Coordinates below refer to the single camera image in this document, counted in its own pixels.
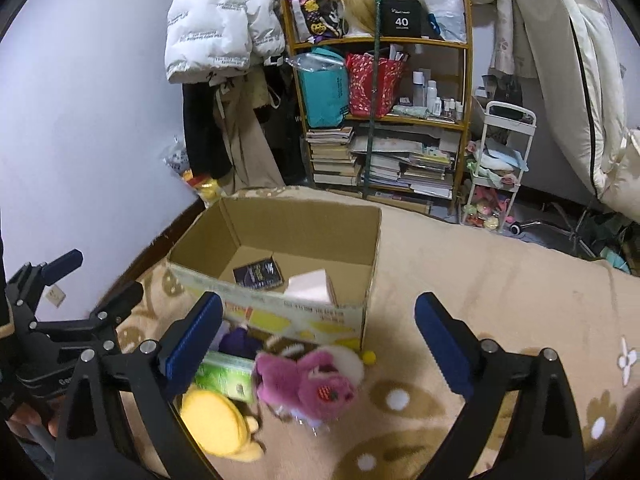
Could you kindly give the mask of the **person left hand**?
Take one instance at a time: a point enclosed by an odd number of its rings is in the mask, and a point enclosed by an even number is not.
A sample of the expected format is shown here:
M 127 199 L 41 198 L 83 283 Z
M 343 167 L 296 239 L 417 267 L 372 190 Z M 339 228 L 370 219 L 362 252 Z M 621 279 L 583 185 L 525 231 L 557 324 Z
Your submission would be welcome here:
M 58 421 L 60 420 L 60 416 L 58 416 L 58 404 L 49 403 L 48 408 L 50 410 L 50 417 L 47 422 L 47 428 L 49 434 L 56 438 L 58 436 Z M 32 441 L 34 438 L 28 428 L 30 426 L 42 427 L 42 420 L 40 414 L 30 405 L 22 404 L 6 422 L 6 426 L 8 426 L 9 430 L 17 437 Z

